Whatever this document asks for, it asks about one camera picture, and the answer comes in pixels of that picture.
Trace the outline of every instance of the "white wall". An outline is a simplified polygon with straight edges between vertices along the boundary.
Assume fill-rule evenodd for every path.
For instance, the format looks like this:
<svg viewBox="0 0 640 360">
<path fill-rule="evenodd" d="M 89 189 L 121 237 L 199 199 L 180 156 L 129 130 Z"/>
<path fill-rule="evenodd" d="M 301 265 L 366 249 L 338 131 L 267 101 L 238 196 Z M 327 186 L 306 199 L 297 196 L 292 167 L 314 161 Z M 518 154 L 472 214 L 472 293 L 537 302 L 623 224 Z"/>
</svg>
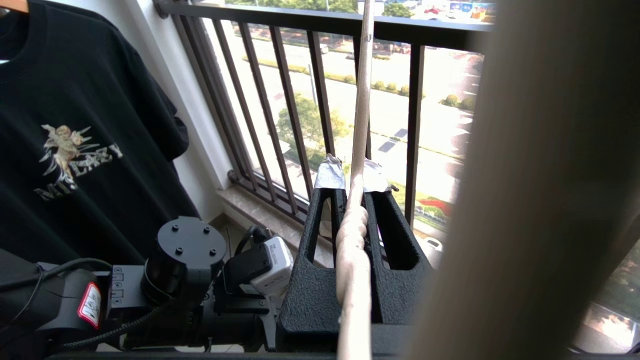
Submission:
<svg viewBox="0 0 640 360">
<path fill-rule="evenodd" d="M 138 50 L 189 128 L 189 149 L 174 161 L 182 185 L 202 220 L 221 214 L 216 189 L 229 186 L 231 165 L 173 22 L 157 16 L 152 0 L 53 1 L 101 14 Z"/>
</svg>

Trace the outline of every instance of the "black t-shirt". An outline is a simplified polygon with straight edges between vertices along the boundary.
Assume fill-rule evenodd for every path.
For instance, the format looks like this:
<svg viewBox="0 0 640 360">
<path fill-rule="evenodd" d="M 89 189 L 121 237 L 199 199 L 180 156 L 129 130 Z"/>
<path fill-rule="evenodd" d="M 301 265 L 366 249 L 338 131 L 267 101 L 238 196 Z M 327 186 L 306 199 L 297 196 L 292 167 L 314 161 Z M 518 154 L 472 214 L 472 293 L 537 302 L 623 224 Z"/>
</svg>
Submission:
<svg viewBox="0 0 640 360">
<path fill-rule="evenodd" d="M 29 261 L 141 263 L 198 216 L 172 168 L 184 124 L 107 20 L 29 2 L 0 18 L 0 247 Z"/>
</svg>

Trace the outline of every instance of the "warning label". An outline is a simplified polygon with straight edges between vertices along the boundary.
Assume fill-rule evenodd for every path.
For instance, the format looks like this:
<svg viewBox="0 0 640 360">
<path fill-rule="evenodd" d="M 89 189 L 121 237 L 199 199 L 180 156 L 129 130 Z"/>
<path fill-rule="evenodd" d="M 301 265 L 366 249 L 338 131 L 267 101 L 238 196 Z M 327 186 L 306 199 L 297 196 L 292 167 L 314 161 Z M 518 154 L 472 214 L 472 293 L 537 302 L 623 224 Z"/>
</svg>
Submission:
<svg viewBox="0 0 640 360">
<path fill-rule="evenodd" d="M 94 282 L 89 282 L 80 305 L 78 306 L 78 316 L 85 319 L 88 323 L 98 329 L 100 323 L 100 302 L 102 297 L 100 296 L 100 290 Z"/>
</svg>

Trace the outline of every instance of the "duct tape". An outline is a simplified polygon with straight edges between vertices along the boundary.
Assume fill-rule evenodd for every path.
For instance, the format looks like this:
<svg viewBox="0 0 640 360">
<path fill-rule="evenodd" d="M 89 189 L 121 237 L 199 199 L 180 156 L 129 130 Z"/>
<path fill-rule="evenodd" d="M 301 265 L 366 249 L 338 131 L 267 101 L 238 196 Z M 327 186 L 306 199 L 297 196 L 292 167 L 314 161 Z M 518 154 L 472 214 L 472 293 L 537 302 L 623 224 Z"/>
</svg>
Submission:
<svg viewBox="0 0 640 360">
<path fill-rule="evenodd" d="M 342 163 L 333 155 L 327 154 L 326 159 L 318 167 L 314 188 L 345 189 L 345 187 Z"/>
<path fill-rule="evenodd" d="M 385 192 L 391 190 L 382 166 L 369 159 L 364 159 L 364 171 L 362 172 L 364 192 Z"/>
</svg>

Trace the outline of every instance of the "angel graphic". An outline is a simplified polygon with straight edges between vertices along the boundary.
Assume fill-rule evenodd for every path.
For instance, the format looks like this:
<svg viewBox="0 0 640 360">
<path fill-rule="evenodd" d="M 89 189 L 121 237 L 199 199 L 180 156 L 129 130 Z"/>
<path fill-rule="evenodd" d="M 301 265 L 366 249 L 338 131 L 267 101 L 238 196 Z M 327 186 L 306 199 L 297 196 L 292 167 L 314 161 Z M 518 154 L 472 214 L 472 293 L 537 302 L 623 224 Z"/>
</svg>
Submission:
<svg viewBox="0 0 640 360">
<path fill-rule="evenodd" d="M 71 131 L 68 126 L 62 125 L 57 129 L 50 125 L 41 125 L 43 129 L 49 132 L 49 138 L 44 144 L 45 155 L 40 162 L 50 160 L 50 165 L 47 171 L 42 174 L 46 176 L 56 169 L 60 170 L 60 176 L 58 181 L 63 181 L 71 187 L 76 189 L 77 185 L 74 181 L 73 173 L 69 168 L 69 162 L 80 155 L 91 155 L 91 152 L 85 152 L 87 149 L 100 146 L 98 144 L 85 144 L 85 142 L 91 140 L 91 137 L 84 137 L 83 134 L 91 127 L 86 127 L 80 131 Z"/>
</svg>

